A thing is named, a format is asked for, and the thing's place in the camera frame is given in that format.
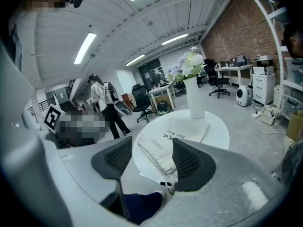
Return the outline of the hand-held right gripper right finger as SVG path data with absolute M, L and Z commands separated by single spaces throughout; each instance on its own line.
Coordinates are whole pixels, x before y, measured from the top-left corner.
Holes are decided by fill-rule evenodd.
M 171 200 L 144 227 L 254 227 L 283 185 L 247 157 L 173 140 L 178 182 Z

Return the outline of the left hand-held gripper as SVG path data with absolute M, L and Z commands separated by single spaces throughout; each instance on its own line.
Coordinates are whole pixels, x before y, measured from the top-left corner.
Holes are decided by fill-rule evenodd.
M 56 133 L 56 129 L 59 125 L 60 117 L 62 116 L 62 110 L 57 106 L 50 104 L 48 111 L 45 115 L 44 125 L 52 133 Z

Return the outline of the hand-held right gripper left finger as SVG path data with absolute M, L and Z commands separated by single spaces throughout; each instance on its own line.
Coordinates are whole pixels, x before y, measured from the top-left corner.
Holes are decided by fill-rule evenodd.
M 60 149 L 59 155 L 81 189 L 101 203 L 121 183 L 132 157 L 132 137 Z

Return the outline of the beige drawstring cloth bag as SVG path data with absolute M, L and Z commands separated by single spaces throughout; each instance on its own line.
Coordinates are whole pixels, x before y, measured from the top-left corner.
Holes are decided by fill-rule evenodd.
M 177 167 L 173 161 L 173 139 L 201 142 L 208 126 L 204 119 L 172 118 L 139 134 L 139 149 L 161 172 L 169 192 L 173 192 L 178 182 Z

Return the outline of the black stair railing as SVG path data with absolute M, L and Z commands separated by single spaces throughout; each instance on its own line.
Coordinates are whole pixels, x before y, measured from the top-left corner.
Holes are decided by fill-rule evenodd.
M 39 103 L 38 106 L 39 106 L 39 110 L 41 112 L 41 115 L 42 115 L 42 118 L 44 118 L 46 116 L 46 113 L 49 109 L 49 106 L 50 104 L 52 105 L 56 105 L 56 101 L 55 101 L 55 98 L 54 96 L 47 99 L 47 100 L 44 100 L 43 102 Z M 31 116 L 35 118 L 35 120 L 37 121 L 37 117 L 36 117 L 36 114 L 34 112 L 34 109 L 33 107 L 30 107 L 28 109 L 28 111 L 30 112 Z

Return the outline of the round white side table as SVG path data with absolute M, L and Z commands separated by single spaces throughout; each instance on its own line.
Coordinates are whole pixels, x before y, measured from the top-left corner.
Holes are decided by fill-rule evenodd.
M 162 115 L 156 118 L 155 120 L 153 120 L 152 122 L 148 123 L 140 131 L 140 133 L 144 133 L 160 123 L 167 123 L 169 119 L 186 118 L 186 117 L 191 118 L 189 110 L 173 111 L 171 113 Z M 209 126 L 205 136 L 199 143 L 228 150 L 230 144 L 230 136 L 225 123 L 218 116 L 210 112 L 205 112 L 205 116 L 203 119 L 209 124 Z M 139 149 L 138 147 L 139 134 L 136 137 L 132 150 L 133 159 L 137 168 L 141 171 L 141 173 L 145 177 L 152 180 L 153 182 L 164 183 L 164 177 L 161 174 L 161 172 L 157 170 L 157 168 L 149 161 L 149 159 Z

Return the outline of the person's legs in navy trousers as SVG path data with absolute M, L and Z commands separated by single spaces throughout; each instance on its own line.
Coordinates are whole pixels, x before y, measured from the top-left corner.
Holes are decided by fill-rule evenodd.
M 130 221 L 140 225 L 150 219 L 162 206 L 162 198 L 159 193 L 124 194 L 124 200 L 129 212 Z

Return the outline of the grey plastic shell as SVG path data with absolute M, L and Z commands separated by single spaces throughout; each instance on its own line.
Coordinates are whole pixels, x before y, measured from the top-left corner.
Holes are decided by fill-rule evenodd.
M 122 116 L 131 116 L 131 109 L 118 98 L 118 93 L 110 82 L 108 83 L 108 89 L 110 91 L 111 98 L 113 100 L 114 108 L 116 109 L 116 111 Z

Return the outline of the black helmet with green trim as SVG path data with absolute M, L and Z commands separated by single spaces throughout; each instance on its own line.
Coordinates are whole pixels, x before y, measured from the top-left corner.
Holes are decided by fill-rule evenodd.
M 157 103 L 158 115 L 165 115 L 169 112 L 169 106 L 166 101 L 161 100 Z

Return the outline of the black office chair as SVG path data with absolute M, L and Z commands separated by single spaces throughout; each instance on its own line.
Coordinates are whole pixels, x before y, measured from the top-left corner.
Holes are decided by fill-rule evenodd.
M 148 97 L 146 87 L 144 85 L 136 84 L 132 88 L 132 95 L 134 96 L 136 106 L 133 105 L 132 102 L 131 105 L 133 107 L 133 112 L 135 113 L 141 113 L 140 117 L 137 119 L 137 123 L 140 119 L 144 118 L 147 122 L 149 122 L 148 115 L 154 114 L 149 107 L 151 106 L 150 99 Z
M 223 84 L 226 84 L 230 81 L 229 78 L 219 77 L 214 68 L 214 61 L 210 59 L 205 59 L 204 71 L 208 76 L 208 83 L 210 86 L 214 86 L 214 91 L 209 93 L 211 96 L 214 93 L 217 93 L 217 98 L 220 98 L 220 94 L 230 95 L 230 92 L 223 88 Z
M 176 96 L 180 96 L 182 94 L 187 93 L 186 86 L 183 83 L 183 81 L 176 82 L 174 85 L 174 89 L 176 90 L 176 92 L 175 92 Z

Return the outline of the white ceramic vase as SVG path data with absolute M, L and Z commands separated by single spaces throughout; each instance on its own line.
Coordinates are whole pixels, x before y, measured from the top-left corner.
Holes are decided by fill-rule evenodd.
M 183 80 L 186 87 L 187 104 L 191 119 L 199 120 L 204 118 L 205 110 L 202 105 L 202 96 L 197 84 L 197 78 Z

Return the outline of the white desk with wooden cabinet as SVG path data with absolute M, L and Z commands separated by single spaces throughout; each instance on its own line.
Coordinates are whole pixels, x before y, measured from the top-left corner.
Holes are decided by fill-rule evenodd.
M 175 89 L 173 87 L 173 83 L 170 82 L 166 86 L 157 87 L 157 88 L 152 89 L 148 92 L 148 95 L 151 97 L 151 101 L 152 101 L 154 111 L 156 113 L 158 113 L 158 110 L 157 110 L 157 102 L 156 102 L 156 97 L 155 96 L 159 93 L 162 93 L 163 95 L 166 93 L 168 95 L 169 102 L 170 102 L 170 105 L 171 105 L 171 109 L 172 109 L 172 111 L 175 111 L 174 100 L 176 99 L 176 93 L 175 93 Z

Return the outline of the white dome backpack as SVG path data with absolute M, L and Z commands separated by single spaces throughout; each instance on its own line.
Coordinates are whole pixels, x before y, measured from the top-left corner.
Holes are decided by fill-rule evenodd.
M 241 85 L 236 92 L 236 103 L 242 107 L 249 106 L 252 100 L 252 86 Z

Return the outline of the white open box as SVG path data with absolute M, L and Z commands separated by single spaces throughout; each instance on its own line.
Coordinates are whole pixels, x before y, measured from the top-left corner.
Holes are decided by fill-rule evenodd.
M 278 109 L 274 106 L 264 105 L 260 111 L 260 121 L 272 126 L 278 115 Z

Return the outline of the black glass partition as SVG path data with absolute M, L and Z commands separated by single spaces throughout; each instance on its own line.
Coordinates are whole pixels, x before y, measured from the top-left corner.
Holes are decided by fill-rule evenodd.
M 164 76 L 159 59 L 154 59 L 139 67 L 139 73 L 148 92 L 159 85 L 161 77 Z

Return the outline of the artificial flower bouquet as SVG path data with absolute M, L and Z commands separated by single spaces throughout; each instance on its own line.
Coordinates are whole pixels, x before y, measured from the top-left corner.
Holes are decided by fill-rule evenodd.
M 185 52 L 166 73 L 168 82 L 180 82 L 195 77 L 203 71 L 204 58 L 198 52 L 198 47 L 193 46 Z

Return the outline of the white drawer cabinet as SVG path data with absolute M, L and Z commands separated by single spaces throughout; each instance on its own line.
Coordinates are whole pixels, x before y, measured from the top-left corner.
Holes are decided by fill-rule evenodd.
M 260 75 L 252 74 L 253 99 L 263 105 L 274 100 L 274 88 L 276 86 L 276 74 Z

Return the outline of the cardboard box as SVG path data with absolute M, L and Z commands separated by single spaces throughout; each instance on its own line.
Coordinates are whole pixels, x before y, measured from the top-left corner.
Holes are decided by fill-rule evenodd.
M 303 110 L 297 110 L 291 115 L 286 135 L 294 141 L 303 138 Z

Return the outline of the long white desk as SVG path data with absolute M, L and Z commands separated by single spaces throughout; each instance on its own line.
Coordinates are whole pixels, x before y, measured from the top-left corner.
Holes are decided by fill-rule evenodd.
M 241 76 L 241 71 L 243 70 L 249 70 L 250 71 L 250 81 L 247 82 L 247 81 L 244 81 L 242 80 L 242 76 Z M 253 74 L 253 65 L 252 64 L 249 64 L 249 65 L 243 65 L 243 66 L 239 66 L 239 67 L 222 67 L 222 68 L 216 68 L 215 71 L 217 73 L 221 73 L 223 74 L 224 71 L 227 71 L 228 72 L 228 78 L 229 78 L 229 84 L 230 86 L 232 86 L 232 76 L 231 76 L 231 71 L 236 71 L 237 72 L 237 80 L 238 80 L 238 83 L 236 83 L 237 85 L 241 86 L 241 85 L 250 85 L 252 86 L 253 85 L 253 77 L 252 77 L 252 74 Z

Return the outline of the black computer monitor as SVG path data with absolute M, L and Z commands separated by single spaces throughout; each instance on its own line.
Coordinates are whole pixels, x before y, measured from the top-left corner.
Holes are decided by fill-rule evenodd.
M 245 56 L 243 54 L 237 55 L 235 57 L 235 65 L 236 65 L 236 67 L 243 66 L 243 65 L 245 65 L 245 63 L 246 63 L 246 60 L 245 60 Z

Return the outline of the white printer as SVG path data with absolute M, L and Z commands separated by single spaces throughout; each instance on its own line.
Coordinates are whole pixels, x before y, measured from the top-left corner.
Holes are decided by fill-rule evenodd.
M 253 66 L 254 74 L 266 76 L 274 74 L 273 57 L 271 55 L 253 57 L 252 62 L 256 64 Z

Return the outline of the white shelf with clear bins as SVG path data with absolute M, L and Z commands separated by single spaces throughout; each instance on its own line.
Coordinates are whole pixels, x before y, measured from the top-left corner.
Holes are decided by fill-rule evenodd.
M 303 59 L 287 57 L 288 52 L 282 39 L 278 38 L 276 23 L 283 29 L 290 23 L 287 8 L 275 5 L 275 0 L 254 0 L 270 27 L 279 60 L 279 114 L 287 120 L 297 110 L 303 110 Z

